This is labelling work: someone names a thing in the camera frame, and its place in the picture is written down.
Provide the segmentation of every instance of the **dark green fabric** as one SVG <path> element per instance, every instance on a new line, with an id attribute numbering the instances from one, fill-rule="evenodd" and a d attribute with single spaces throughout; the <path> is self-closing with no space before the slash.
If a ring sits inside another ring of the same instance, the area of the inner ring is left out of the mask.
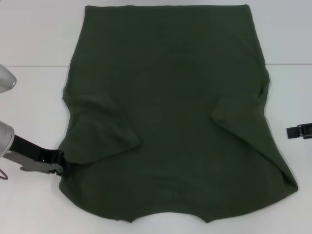
<path id="1" fill-rule="evenodd" d="M 264 117 L 268 85 L 247 5 L 88 6 L 64 88 L 59 187 L 129 222 L 275 203 L 298 187 Z"/>

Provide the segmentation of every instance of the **white surface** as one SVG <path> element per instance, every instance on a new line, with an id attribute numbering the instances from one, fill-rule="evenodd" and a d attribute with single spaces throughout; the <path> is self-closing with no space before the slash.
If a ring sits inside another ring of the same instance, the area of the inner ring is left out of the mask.
<path id="1" fill-rule="evenodd" d="M 311 0 L 2 0 L 0 64 L 69 65 L 84 7 L 249 4 L 267 63 L 312 63 Z"/>
<path id="2" fill-rule="evenodd" d="M 5 158 L 0 168 L 0 230 L 8 234 L 310 234 L 312 231 L 312 140 L 288 140 L 286 128 L 312 120 L 312 66 L 268 66 L 266 115 L 276 143 L 300 186 L 299 192 L 265 209 L 205 224 L 187 214 L 146 216 L 133 224 L 89 214 L 58 189 L 59 177 L 26 173 Z M 68 113 L 61 100 L 67 68 L 10 69 L 16 87 L 0 95 L 0 119 L 40 146 L 62 140 Z"/>
<path id="3" fill-rule="evenodd" d="M 68 65 L 85 5 L 245 4 L 253 11 L 267 63 L 312 64 L 311 0 L 1 0 L 0 63 Z M 61 100 L 67 67 L 10 67 L 16 87 L 0 94 L 0 120 L 16 134 L 45 148 L 64 137 L 68 111 Z M 205 224 L 187 214 L 162 213 L 133 224 L 89 214 L 58 189 L 59 177 L 25 173 L 5 158 L 0 168 L 2 234 L 311 234 L 312 139 L 286 137 L 286 128 L 312 122 L 312 65 L 268 66 L 266 108 L 273 136 L 300 186 L 299 192 L 248 215 Z"/>

